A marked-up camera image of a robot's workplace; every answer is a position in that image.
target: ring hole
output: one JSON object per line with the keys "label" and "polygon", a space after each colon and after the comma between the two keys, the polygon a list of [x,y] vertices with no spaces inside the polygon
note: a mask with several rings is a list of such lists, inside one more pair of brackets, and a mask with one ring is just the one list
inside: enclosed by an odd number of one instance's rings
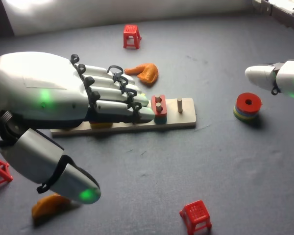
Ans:
{"label": "ring hole", "polygon": [[251,101],[250,99],[247,99],[247,100],[245,101],[245,103],[248,104],[248,105],[250,105],[250,104],[252,104],[252,101]]}

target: white backdrop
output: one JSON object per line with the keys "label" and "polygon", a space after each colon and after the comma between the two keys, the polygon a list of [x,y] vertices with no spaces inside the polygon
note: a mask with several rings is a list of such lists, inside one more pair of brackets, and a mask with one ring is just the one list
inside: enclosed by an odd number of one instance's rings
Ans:
{"label": "white backdrop", "polygon": [[2,0],[15,35],[240,11],[252,0]]}

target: orange toy food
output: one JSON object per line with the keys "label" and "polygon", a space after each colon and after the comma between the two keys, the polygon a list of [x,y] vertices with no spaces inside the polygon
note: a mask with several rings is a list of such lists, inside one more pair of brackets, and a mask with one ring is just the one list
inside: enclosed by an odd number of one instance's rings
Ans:
{"label": "orange toy food", "polygon": [[142,83],[152,86],[158,78],[158,69],[153,63],[144,63],[132,69],[125,69],[127,75],[137,75]]}
{"label": "orange toy food", "polygon": [[70,203],[71,201],[69,199],[54,193],[40,199],[31,209],[31,216],[34,220],[36,220],[42,216],[53,215]]}

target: wooden board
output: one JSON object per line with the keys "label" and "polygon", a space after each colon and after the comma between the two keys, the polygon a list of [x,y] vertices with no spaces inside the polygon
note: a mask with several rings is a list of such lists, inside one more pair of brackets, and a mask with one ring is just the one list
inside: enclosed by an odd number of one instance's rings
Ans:
{"label": "wooden board", "polygon": [[143,124],[132,123],[113,123],[111,127],[92,128],[89,122],[83,122],[77,128],[70,130],[51,130],[52,136],[72,136],[83,134],[113,133],[113,132],[130,132],[156,129],[178,129],[183,127],[196,126],[196,113],[194,101],[192,98],[183,98],[183,112],[177,111],[177,99],[166,99],[167,105],[167,123],[156,124],[154,121]]}

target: white robotic hand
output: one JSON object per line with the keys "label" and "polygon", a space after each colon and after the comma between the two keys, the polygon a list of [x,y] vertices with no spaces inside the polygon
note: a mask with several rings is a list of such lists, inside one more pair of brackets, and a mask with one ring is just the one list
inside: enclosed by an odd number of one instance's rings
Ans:
{"label": "white robotic hand", "polygon": [[251,83],[273,95],[284,93],[294,98],[294,60],[252,66],[246,69],[245,75]]}
{"label": "white robotic hand", "polygon": [[[99,184],[36,129],[74,128],[83,121],[145,123],[154,119],[130,76],[76,64],[48,53],[0,57],[0,152],[29,180],[83,204],[96,202]],[[111,68],[121,72],[112,73]]]}

